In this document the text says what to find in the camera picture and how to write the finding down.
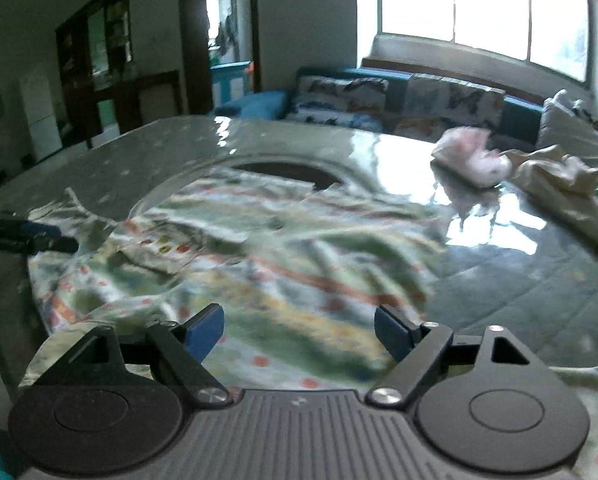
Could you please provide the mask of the green patterned baby garment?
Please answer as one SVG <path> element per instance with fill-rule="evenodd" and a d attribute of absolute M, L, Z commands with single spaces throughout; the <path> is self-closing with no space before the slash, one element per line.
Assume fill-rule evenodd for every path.
<path fill-rule="evenodd" d="M 28 262 L 48 337 L 29 387 L 96 325 L 183 322 L 207 304 L 225 332 L 206 367 L 228 388 L 366 390 L 391 367 L 377 307 L 457 333 L 511 330 L 576 392 L 598 479 L 598 255 L 514 188 L 435 180 L 416 198 L 214 169 L 113 220 L 65 190 L 31 212 L 78 240 Z"/>

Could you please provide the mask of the grey star quilted table cover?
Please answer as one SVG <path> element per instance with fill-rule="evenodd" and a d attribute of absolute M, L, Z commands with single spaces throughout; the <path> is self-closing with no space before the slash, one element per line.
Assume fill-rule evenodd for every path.
<path fill-rule="evenodd" d="M 506 186 L 475 193 L 428 144 L 291 122 L 160 119 L 0 189 L 75 255 L 0 255 L 0 371 L 34 381 L 96 324 L 181 321 L 217 302 L 207 368 L 231 387 L 365 388 L 389 366 L 377 307 L 546 363 L 598 365 L 598 255 Z"/>

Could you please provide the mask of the dark wooden cabinet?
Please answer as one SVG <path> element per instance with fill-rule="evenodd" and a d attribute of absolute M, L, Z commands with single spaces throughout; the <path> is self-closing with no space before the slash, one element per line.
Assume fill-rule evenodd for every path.
<path fill-rule="evenodd" d="M 139 66 L 131 18 L 131 0 L 90 0 L 56 28 L 65 148 L 184 112 L 180 72 Z"/>

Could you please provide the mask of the pink white folded garment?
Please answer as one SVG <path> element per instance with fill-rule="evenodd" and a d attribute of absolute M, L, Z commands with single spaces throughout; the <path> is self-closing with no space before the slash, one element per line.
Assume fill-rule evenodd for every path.
<path fill-rule="evenodd" d="M 489 130 L 456 127 L 434 144 L 432 159 L 475 188 L 494 188 L 512 172 L 512 163 L 500 151 L 489 150 Z"/>

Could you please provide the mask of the cream crumpled garment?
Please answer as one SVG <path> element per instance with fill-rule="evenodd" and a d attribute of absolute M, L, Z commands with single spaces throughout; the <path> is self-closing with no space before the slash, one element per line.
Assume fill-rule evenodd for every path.
<path fill-rule="evenodd" d="M 536 206 L 598 251 L 598 168 L 567 154 L 559 145 L 532 153 L 508 150 L 508 180 Z"/>

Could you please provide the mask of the butterfly cushion centre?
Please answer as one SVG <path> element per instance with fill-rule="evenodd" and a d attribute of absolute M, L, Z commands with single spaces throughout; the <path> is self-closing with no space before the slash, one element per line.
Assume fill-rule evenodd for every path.
<path fill-rule="evenodd" d="M 415 75 L 407 83 L 399 111 L 386 120 L 388 133 L 436 143 L 455 127 L 494 133 L 500 126 L 506 93 L 455 78 Z"/>

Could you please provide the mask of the butterfly cushion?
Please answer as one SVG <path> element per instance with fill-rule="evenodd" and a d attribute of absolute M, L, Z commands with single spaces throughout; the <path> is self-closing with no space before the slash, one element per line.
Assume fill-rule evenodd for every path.
<path fill-rule="evenodd" d="M 285 120 L 381 132 L 388 89 L 382 78 L 301 76 Z"/>
<path fill-rule="evenodd" d="M 436 143 L 455 127 L 494 133 L 500 126 L 506 93 L 455 78 L 415 75 L 407 83 L 399 111 L 386 120 L 388 133 Z"/>

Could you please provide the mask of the butterfly cushion left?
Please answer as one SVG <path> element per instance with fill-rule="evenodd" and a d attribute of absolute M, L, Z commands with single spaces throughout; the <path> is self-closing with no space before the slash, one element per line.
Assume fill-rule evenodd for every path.
<path fill-rule="evenodd" d="M 382 78 L 301 76 L 285 120 L 381 132 L 388 89 Z"/>

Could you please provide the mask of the blue sofa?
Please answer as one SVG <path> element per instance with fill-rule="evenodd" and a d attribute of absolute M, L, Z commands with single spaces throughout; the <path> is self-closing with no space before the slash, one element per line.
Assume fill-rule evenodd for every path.
<path fill-rule="evenodd" d="M 221 104 L 212 110 L 214 116 L 242 119 L 285 120 L 292 98 L 297 92 L 301 76 L 324 76 L 330 78 L 352 79 L 360 77 L 382 78 L 389 81 L 386 111 L 382 123 L 384 130 L 376 133 L 388 133 L 386 120 L 399 111 L 407 83 L 415 75 L 430 75 L 395 72 L 394 70 L 371 70 L 370 68 L 325 68 L 303 67 L 298 70 L 296 82 L 289 90 L 271 90 L 251 93 L 239 99 Z M 489 146 L 505 151 L 508 148 L 520 148 L 527 151 L 538 140 L 538 129 L 542 117 L 539 105 L 515 98 L 506 93 L 500 126 L 490 133 Z"/>

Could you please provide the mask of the grey pillow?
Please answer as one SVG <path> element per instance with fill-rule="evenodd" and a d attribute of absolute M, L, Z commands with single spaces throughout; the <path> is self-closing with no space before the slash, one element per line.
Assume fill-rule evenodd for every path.
<path fill-rule="evenodd" d="M 587 112 L 584 101 L 572 99 L 566 89 L 559 90 L 544 102 L 536 146 L 559 145 L 568 155 L 598 169 L 598 131 Z"/>

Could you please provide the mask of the window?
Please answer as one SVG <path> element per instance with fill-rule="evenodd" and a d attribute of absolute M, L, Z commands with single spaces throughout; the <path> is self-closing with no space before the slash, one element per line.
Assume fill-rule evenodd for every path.
<path fill-rule="evenodd" d="M 356 18 L 359 58 L 399 36 L 588 79 L 590 0 L 356 0 Z"/>

